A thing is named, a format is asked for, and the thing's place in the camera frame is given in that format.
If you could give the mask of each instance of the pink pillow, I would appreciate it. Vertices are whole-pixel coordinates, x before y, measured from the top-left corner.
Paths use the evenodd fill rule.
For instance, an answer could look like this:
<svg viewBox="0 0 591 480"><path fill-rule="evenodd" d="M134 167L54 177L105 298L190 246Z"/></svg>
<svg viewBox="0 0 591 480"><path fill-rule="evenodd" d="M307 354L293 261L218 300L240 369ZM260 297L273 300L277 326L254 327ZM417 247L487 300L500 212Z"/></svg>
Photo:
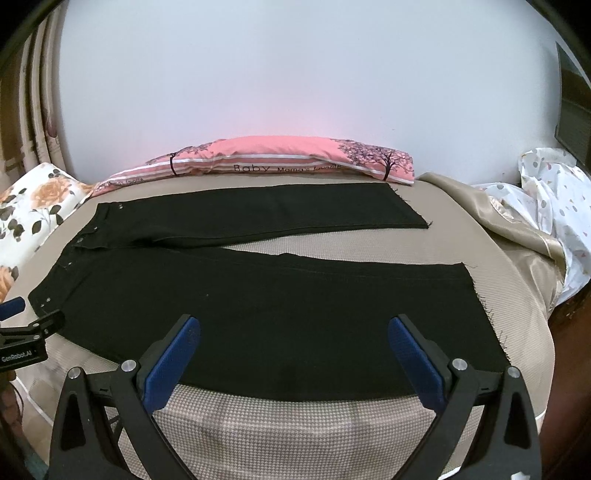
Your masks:
<svg viewBox="0 0 591 480"><path fill-rule="evenodd" d="M327 173L343 168L412 184L413 159L393 148L322 137L239 137L186 147L98 183L92 196L135 183L204 173Z"/></svg>

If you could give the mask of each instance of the polka dot fabric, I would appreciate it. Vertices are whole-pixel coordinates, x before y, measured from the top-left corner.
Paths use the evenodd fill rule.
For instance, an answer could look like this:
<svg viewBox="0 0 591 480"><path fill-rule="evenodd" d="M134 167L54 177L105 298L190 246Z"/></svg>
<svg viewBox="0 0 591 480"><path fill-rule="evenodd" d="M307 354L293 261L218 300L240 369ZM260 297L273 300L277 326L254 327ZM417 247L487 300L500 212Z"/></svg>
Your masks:
<svg viewBox="0 0 591 480"><path fill-rule="evenodd" d="M555 236L564 249L567 274L562 303L591 278L591 180L561 148L536 148L519 159L521 188L508 183L477 185L507 217Z"/></svg>

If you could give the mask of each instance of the metal screw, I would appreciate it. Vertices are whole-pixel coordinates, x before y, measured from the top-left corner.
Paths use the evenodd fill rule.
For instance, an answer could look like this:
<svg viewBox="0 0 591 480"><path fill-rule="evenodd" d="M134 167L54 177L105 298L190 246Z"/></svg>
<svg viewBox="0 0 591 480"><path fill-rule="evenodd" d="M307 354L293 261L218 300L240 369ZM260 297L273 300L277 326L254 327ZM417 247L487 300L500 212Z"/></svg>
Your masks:
<svg viewBox="0 0 591 480"><path fill-rule="evenodd" d="M121 370L124 372L131 372L136 366L137 363L135 363L135 360L126 360L121 364Z"/></svg>
<svg viewBox="0 0 591 480"><path fill-rule="evenodd" d="M71 378L71 379L78 378L81 373L82 373L82 371L80 370L80 367L70 368L70 371L68 372L68 378Z"/></svg>
<svg viewBox="0 0 591 480"><path fill-rule="evenodd" d="M517 367L509 367L507 369L507 373L509 374L510 377L513 377L513 378L519 378L521 376L521 372L519 371L519 369Z"/></svg>
<svg viewBox="0 0 591 480"><path fill-rule="evenodd" d="M468 364L463 358L454 359L452 365L453 368L455 368L456 370L465 370L466 368L468 368Z"/></svg>

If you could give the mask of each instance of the orange rose print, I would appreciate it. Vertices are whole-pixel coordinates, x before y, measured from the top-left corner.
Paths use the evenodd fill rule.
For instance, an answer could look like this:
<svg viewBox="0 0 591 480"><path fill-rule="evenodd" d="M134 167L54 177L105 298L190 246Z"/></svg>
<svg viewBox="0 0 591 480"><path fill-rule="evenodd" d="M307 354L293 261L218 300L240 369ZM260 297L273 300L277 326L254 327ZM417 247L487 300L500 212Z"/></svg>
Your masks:
<svg viewBox="0 0 591 480"><path fill-rule="evenodd" d="M4 193L0 193L0 203L2 203L4 200L6 200L8 197L10 197L11 192L12 192L12 187L10 187Z"/></svg>
<svg viewBox="0 0 591 480"><path fill-rule="evenodd" d="M8 267L0 266L0 302L3 302L8 290L14 284L14 279Z"/></svg>
<svg viewBox="0 0 591 480"><path fill-rule="evenodd" d="M62 202L72 186L70 179L54 177L39 185L31 195L33 208L46 208Z"/></svg>
<svg viewBox="0 0 591 480"><path fill-rule="evenodd" d="M87 185L86 183L80 183L80 185L78 185L78 187L80 188L80 190L82 190L82 193L87 195L90 192L92 192L92 190L94 190L95 185L96 185L96 183L93 183L92 185Z"/></svg>

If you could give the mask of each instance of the pillowcase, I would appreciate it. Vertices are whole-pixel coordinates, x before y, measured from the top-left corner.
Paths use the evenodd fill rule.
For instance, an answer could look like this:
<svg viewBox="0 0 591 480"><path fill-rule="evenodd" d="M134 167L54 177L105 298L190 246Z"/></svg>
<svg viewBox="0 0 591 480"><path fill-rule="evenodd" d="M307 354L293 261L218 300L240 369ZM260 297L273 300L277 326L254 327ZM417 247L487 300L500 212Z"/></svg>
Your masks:
<svg viewBox="0 0 591 480"><path fill-rule="evenodd" d="M400 150L322 137L239 137L186 147L97 184L92 196L127 185L204 173L329 173L352 169L412 184L413 159Z"/></svg>
<svg viewBox="0 0 591 480"><path fill-rule="evenodd" d="M0 193L0 302L18 278L19 268L92 188L42 163Z"/></svg>

